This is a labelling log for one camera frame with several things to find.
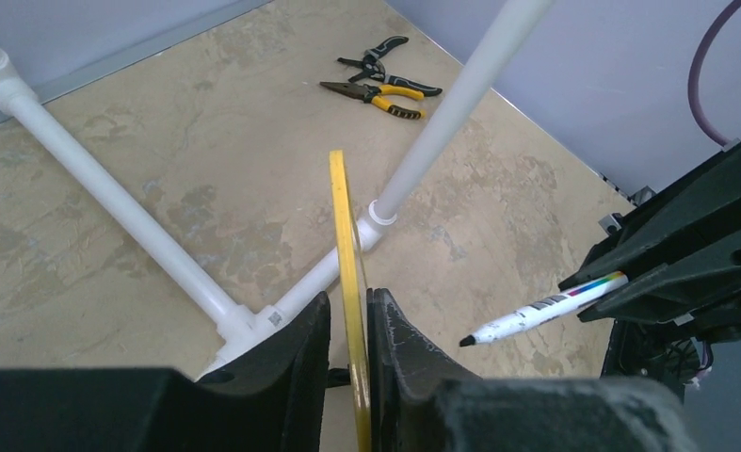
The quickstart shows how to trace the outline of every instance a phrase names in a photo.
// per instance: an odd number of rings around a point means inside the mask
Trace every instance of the wall baseboard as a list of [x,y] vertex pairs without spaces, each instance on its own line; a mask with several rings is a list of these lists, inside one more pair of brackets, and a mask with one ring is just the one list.
[[[32,89],[38,93],[42,103],[51,102],[268,2],[269,0],[239,0]],[[8,119],[9,116],[0,111],[0,123]]]

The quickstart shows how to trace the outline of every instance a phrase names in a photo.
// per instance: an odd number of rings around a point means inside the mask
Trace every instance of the barcode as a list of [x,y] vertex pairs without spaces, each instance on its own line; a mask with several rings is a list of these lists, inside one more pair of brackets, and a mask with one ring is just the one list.
[[552,297],[548,297],[546,299],[541,299],[539,301],[536,301],[534,303],[531,303],[531,307],[536,309],[537,311],[541,311],[544,308],[548,306],[553,306],[554,304],[560,302],[563,299],[566,299],[567,297],[563,295],[553,295]]

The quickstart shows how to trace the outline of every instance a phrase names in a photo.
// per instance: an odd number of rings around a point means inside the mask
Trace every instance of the marker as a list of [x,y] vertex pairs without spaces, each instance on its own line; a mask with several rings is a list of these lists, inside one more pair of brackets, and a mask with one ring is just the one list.
[[459,347],[489,344],[512,334],[536,328],[557,317],[586,308],[603,295],[627,283],[628,277],[621,271],[615,271],[597,280],[577,285],[493,320],[459,341]]

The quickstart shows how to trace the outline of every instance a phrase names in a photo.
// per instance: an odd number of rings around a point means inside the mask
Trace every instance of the pliers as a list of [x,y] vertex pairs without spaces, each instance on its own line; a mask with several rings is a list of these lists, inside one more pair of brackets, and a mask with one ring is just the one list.
[[403,87],[394,87],[392,85],[381,85],[374,87],[371,85],[357,85],[355,83],[343,82],[320,82],[320,86],[347,96],[351,99],[359,99],[366,104],[373,104],[378,108],[406,120],[419,120],[426,116],[425,110],[410,110],[402,106],[393,104],[384,99],[383,95],[404,96],[415,101],[422,101],[424,94],[422,91],[408,89]]
[[363,78],[372,78],[381,83],[392,85],[394,87],[403,87],[420,91],[426,97],[438,96],[443,92],[442,88],[434,88],[422,83],[413,82],[407,78],[389,75],[384,69],[384,65],[379,61],[383,56],[390,53],[395,47],[409,42],[405,36],[393,36],[372,49],[364,51],[364,57],[361,61],[356,59],[337,58],[340,63],[346,64],[362,71],[347,79],[348,82],[356,83]]

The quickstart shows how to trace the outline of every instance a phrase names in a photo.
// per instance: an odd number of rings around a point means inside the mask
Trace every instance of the gray wall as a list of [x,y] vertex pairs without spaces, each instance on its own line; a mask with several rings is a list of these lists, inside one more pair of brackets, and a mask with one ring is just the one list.
[[703,452],[741,451],[741,341],[714,345],[714,365],[685,409]]
[[[504,3],[387,1],[462,62]],[[728,3],[559,0],[495,88],[625,191],[661,189],[718,149],[692,120],[685,84]],[[741,9],[705,60],[701,99],[723,134],[741,137]]]
[[241,4],[245,12],[267,1],[0,0],[0,46],[40,87],[214,11],[233,13],[240,8],[229,6]]

